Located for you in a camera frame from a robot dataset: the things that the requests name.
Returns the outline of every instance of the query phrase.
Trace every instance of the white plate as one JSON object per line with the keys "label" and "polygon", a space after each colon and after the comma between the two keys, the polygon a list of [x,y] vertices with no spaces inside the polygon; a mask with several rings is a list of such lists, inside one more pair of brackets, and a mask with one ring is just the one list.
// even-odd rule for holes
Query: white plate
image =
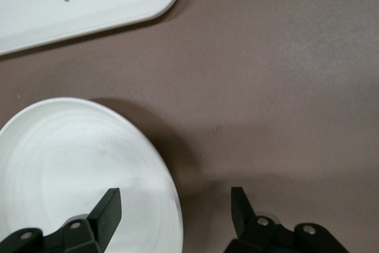
{"label": "white plate", "polygon": [[175,0],[0,0],[0,55],[155,18]]}
{"label": "white plate", "polygon": [[162,158],[129,121],[87,100],[31,105],[0,131],[0,240],[44,235],[121,190],[122,219],[107,253],[182,252],[178,195]]}

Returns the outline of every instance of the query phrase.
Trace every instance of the rectangular tray with rounded corners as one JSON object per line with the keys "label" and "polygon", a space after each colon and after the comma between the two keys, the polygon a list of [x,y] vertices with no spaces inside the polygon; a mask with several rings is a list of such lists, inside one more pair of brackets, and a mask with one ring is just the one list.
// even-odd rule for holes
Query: rectangular tray with rounded corners
{"label": "rectangular tray with rounded corners", "polygon": [[175,0],[0,0],[0,55],[149,20]]}

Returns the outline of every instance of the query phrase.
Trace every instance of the brown table surface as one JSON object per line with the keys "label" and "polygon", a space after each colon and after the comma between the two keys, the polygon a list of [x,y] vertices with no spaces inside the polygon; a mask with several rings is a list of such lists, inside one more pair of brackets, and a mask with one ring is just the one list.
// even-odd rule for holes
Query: brown table surface
{"label": "brown table surface", "polygon": [[234,238],[233,185],[290,229],[319,223],[351,252],[378,252],[378,0],[177,0],[153,21],[0,60],[0,126],[79,97],[153,142],[185,253]]}

